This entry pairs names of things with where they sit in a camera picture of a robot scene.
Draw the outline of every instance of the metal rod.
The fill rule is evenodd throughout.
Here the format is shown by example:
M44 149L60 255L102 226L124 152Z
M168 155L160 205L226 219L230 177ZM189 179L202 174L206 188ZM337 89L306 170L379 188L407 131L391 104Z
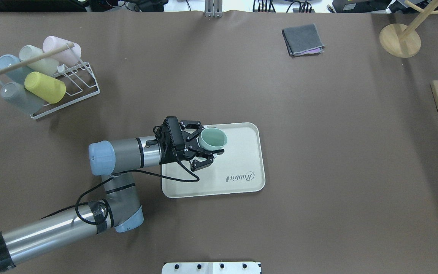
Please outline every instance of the metal rod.
M94 221L88 205L79 207L80 214ZM111 227L111 217L106 219L107 229ZM20 263L66 246L82 238L96 234L96 226L86 224L69 209L32 224L3 233L3 238L14 264Z

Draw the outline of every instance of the folded gray cloth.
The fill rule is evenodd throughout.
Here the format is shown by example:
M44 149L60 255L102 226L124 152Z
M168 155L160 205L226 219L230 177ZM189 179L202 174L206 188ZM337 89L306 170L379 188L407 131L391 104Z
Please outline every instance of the folded gray cloth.
M281 31L288 53L294 56L322 52L321 47L325 46L319 37L315 24L285 28Z

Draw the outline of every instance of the light blue cup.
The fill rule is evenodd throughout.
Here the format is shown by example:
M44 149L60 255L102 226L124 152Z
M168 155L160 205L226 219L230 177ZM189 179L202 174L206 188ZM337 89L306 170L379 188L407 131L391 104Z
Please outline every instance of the light blue cup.
M198 145L208 151L222 149L226 144L226 133L218 128L206 128L198 136Z
M23 85L15 82L4 85L1 88L0 95L6 102L28 115L39 111L45 103L42 98L26 90Z
M5 67L9 67L11 65L19 63L19 58L11 55L11 54L5 54L0 57L0 69L3 69ZM29 68L28 66L24 66L15 70L12 70L10 72L6 73L6 76L9 77L11 80L13 80L16 83L25 84L25 78L28 74L32 73L34 70Z

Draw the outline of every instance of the mint green cup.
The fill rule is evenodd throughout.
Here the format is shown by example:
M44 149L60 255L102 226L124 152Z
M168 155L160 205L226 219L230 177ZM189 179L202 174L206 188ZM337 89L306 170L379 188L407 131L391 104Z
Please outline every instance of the mint green cup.
M227 144L227 136L218 128L206 128L200 133L198 144L208 151L219 150Z

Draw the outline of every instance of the yellow cup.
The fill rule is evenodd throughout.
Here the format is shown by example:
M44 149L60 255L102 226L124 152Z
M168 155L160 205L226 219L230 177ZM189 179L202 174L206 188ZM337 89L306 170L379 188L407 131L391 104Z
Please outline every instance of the yellow cup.
M65 95L65 83L37 71L26 76L25 88L50 104L58 103Z

